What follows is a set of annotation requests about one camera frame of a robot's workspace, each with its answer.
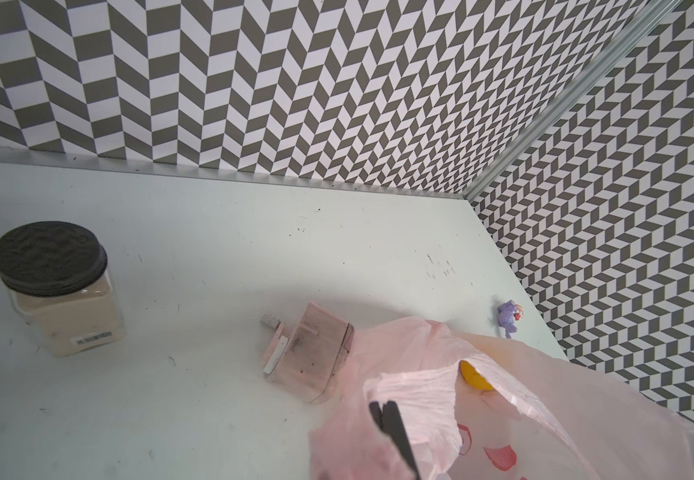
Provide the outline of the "pink plastic bag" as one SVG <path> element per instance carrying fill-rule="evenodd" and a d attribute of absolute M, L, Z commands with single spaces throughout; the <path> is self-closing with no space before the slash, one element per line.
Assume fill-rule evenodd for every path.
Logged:
<path fill-rule="evenodd" d="M 465 383 L 467 361 L 495 388 Z M 694 479 L 694 424 L 517 340 L 408 317 L 357 333 L 314 479 L 414 479 L 369 411 L 395 401 L 421 479 Z"/>

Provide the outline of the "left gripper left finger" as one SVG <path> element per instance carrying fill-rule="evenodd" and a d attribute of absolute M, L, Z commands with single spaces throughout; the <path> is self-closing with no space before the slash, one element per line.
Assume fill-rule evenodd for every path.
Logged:
<path fill-rule="evenodd" d="M 374 423 L 380 431 L 384 431 L 383 411 L 379 402 L 373 401 L 369 404 L 369 411 L 374 420 Z"/>

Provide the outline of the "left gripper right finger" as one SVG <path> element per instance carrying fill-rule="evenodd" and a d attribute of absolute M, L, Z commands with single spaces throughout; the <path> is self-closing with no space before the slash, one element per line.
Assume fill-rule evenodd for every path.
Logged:
<path fill-rule="evenodd" d="M 413 471 L 414 478 L 420 480 L 420 472 L 411 448 L 411 443 L 402 420 L 399 406 L 395 401 L 388 401 L 381 408 L 381 430 L 390 436 L 401 456 Z"/>

